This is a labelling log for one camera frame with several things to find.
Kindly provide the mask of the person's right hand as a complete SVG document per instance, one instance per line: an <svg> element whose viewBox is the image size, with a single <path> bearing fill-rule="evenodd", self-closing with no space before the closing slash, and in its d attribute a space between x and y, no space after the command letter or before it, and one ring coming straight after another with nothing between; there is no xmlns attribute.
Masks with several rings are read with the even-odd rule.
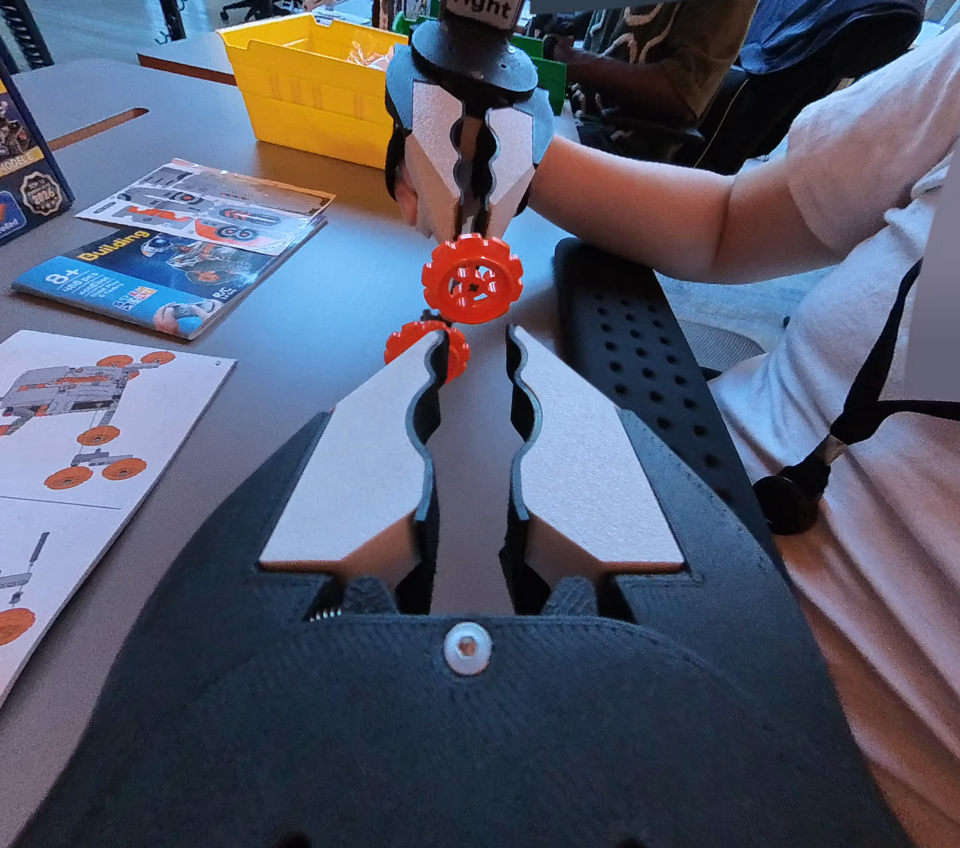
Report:
<svg viewBox="0 0 960 848"><path fill-rule="evenodd" d="M429 218L420 220L419 195L404 159L399 160L393 175L393 199L399 206L401 216L406 224L426 238L436 242L436 236Z"/></svg>

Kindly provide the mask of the open assembly manual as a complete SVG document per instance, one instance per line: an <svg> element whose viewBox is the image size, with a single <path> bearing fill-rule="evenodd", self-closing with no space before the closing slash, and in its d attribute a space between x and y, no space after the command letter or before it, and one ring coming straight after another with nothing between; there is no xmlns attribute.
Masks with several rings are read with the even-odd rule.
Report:
<svg viewBox="0 0 960 848"><path fill-rule="evenodd" d="M22 330L1 348L1 698L234 360Z"/></svg>

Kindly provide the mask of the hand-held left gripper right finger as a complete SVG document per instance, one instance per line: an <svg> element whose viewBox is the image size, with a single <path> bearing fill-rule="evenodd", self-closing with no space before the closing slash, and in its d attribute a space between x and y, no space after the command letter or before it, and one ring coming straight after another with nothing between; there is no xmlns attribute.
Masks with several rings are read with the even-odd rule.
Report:
<svg viewBox="0 0 960 848"><path fill-rule="evenodd" d="M686 561L615 403L509 326L510 468L501 566L518 614L538 614L565 578L672 575Z"/></svg>

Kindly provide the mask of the person's white shirt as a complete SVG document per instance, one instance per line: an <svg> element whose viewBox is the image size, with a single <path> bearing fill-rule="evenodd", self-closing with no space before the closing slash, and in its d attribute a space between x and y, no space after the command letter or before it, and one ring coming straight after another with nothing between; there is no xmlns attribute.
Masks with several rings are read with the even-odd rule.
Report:
<svg viewBox="0 0 960 848"><path fill-rule="evenodd" d="M958 136L958 29L793 123L803 220L844 260L774 351L712 384L748 473L799 461L843 408L924 253ZM778 541L851 732L919 846L958 846L958 423L896 414L833 465L813 529Z"/></svg>

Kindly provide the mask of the clear plastic parts bag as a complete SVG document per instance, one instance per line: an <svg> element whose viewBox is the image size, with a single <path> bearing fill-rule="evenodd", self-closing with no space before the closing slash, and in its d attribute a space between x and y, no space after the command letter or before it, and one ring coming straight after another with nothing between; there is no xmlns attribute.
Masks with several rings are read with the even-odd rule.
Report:
<svg viewBox="0 0 960 848"><path fill-rule="evenodd" d="M396 55L397 49L401 45L406 44L404 41L391 42L384 50L380 50L383 47L365 46L357 40L353 40L351 43L351 47L345 58L346 61L383 73L386 73L390 62Z"/></svg>

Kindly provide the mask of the grey mesh chair seat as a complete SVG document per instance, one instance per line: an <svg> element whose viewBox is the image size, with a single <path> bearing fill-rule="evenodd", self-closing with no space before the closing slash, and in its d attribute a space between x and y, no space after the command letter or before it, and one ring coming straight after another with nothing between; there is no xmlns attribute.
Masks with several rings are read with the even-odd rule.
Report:
<svg viewBox="0 0 960 848"><path fill-rule="evenodd" d="M688 319L680 319L678 326L703 376L708 380L718 377L739 362L765 354L765 350L754 340L737 332Z"/></svg>

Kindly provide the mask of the yellow plastic bin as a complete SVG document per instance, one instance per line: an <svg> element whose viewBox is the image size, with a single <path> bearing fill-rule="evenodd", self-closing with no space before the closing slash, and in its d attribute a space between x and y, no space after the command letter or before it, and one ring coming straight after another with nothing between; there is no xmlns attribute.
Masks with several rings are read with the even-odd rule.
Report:
<svg viewBox="0 0 960 848"><path fill-rule="evenodd" d="M225 28L219 35L259 141L383 169L393 132L385 73L346 61L352 41L403 35L311 14Z"/></svg>

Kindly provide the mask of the orange toy wheel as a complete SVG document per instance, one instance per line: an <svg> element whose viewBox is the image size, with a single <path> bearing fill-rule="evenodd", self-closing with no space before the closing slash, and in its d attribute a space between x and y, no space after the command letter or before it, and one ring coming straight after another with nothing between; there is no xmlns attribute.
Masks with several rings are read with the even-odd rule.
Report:
<svg viewBox="0 0 960 848"><path fill-rule="evenodd" d="M463 332L430 312L420 319L405 323L399 331L390 335L384 352L385 363L392 362L425 335L440 329L443 329L448 336L446 381L450 382L460 377L471 359L470 345Z"/></svg>
<svg viewBox="0 0 960 848"><path fill-rule="evenodd" d="M450 322L483 324L507 313L522 295L523 267L510 245L481 234L439 243L422 270L428 308Z"/></svg>

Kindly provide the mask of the dark blue jacket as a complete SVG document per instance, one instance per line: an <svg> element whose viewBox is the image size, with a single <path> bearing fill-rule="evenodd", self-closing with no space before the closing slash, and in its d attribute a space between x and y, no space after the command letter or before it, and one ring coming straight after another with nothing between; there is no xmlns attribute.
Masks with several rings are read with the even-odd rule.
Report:
<svg viewBox="0 0 960 848"><path fill-rule="evenodd" d="M908 50L928 0L760 0L739 53L750 74L816 61L858 76Z"/></svg>

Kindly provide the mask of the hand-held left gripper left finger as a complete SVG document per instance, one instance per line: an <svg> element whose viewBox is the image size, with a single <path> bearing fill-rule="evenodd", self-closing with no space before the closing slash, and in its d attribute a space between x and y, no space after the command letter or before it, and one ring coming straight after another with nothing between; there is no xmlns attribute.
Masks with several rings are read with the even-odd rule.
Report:
<svg viewBox="0 0 960 848"><path fill-rule="evenodd" d="M374 577L402 612L428 612L439 515L426 446L441 422L449 338L431 329L342 399L259 556L269 571Z"/></svg>

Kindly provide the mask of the person's right forearm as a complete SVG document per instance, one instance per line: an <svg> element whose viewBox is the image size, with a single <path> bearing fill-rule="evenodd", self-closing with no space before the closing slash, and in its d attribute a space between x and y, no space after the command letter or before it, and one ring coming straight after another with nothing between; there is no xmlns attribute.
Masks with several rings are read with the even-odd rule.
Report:
<svg viewBox="0 0 960 848"><path fill-rule="evenodd" d="M805 222L782 158L721 175L555 137L529 206L570 234L677 280L745 285L837 262Z"/></svg>

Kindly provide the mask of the sticker sheet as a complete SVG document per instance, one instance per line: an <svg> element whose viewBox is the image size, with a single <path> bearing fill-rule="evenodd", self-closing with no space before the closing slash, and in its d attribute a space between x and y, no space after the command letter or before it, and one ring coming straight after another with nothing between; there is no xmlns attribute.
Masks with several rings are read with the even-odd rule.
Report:
<svg viewBox="0 0 960 848"><path fill-rule="evenodd" d="M174 159L77 217L276 257L326 221L334 198Z"/></svg>

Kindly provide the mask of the green plastic bin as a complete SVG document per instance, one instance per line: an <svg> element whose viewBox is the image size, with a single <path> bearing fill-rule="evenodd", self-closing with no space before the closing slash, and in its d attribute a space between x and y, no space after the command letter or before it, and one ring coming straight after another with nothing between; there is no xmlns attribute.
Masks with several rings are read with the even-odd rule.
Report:
<svg viewBox="0 0 960 848"><path fill-rule="evenodd" d="M440 0L406 0L405 8L398 9L394 13L390 29L400 35L409 36L412 30L423 21L438 17L439 3ZM559 115L566 98L566 65L545 57L543 39L516 32L510 41L532 59L537 71L537 84L539 87L546 88L551 108L555 115Z"/></svg>

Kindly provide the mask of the blue instruction booklet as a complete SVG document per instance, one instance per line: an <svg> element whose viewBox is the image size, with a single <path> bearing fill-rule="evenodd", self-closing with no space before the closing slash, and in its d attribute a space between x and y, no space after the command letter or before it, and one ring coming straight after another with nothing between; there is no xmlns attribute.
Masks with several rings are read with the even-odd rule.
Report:
<svg viewBox="0 0 960 848"><path fill-rule="evenodd" d="M121 228L28 269L11 288L159 333L197 338L328 223L308 218L280 255Z"/></svg>

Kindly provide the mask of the toy robot kit box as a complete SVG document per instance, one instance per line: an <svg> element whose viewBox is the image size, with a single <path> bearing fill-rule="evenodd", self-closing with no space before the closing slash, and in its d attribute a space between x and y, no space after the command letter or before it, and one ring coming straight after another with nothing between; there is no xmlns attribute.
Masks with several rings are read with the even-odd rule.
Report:
<svg viewBox="0 0 960 848"><path fill-rule="evenodd" d="M74 196L4 63L1 64L1 243L69 210Z"/></svg>

